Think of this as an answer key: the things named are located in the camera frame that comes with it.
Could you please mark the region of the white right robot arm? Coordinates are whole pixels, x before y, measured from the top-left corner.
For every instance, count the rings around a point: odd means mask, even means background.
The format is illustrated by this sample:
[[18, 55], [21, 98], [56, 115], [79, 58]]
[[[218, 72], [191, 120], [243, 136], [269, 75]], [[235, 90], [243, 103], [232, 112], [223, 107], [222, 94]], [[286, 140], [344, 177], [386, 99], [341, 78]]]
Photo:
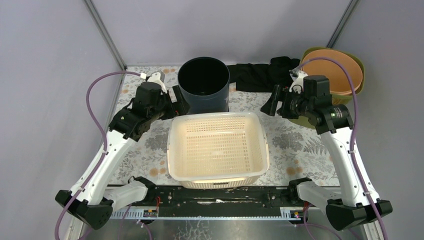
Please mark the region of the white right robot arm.
[[380, 198], [366, 173], [353, 137], [351, 114], [345, 105], [332, 103], [330, 82], [325, 76], [299, 76], [290, 87], [275, 85], [261, 111], [284, 119], [307, 118], [332, 158], [340, 193], [304, 177], [289, 182], [286, 198], [291, 205], [314, 205], [338, 231], [372, 223], [392, 213], [392, 204]]

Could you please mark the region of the cream perforated plastic basket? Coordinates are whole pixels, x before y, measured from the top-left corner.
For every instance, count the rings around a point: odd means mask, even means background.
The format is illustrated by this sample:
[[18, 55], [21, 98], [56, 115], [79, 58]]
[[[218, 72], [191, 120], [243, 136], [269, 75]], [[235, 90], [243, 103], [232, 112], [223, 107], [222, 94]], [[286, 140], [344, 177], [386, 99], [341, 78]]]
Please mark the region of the cream perforated plastic basket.
[[187, 189], [252, 185], [270, 167], [267, 135], [253, 112], [179, 116], [169, 128], [167, 165]]

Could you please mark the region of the dark blue cylindrical bin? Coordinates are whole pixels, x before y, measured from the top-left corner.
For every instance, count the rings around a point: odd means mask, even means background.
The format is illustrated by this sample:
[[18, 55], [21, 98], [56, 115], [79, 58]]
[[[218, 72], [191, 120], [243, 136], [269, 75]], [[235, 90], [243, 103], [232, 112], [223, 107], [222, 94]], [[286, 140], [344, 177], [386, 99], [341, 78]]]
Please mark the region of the dark blue cylindrical bin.
[[193, 58], [179, 68], [177, 82], [189, 114], [229, 111], [230, 72], [222, 61], [207, 56]]

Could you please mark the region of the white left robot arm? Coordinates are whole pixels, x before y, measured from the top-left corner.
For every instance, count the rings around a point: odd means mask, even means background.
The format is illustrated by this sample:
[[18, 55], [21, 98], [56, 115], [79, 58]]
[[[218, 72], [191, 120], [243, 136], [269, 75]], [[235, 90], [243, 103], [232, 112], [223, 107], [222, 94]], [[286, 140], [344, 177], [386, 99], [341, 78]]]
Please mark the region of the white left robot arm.
[[152, 204], [155, 192], [152, 183], [133, 180], [108, 190], [107, 186], [118, 166], [157, 120], [186, 115], [189, 105], [179, 86], [172, 87], [176, 101], [156, 82], [143, 82], [136, 95], [113, 117], [105, 141], [80, 180], [70, 190], [60, 190], [55, 200], [67, 213], [94, 230], [102, 228], [112, 213], [135, 202]]

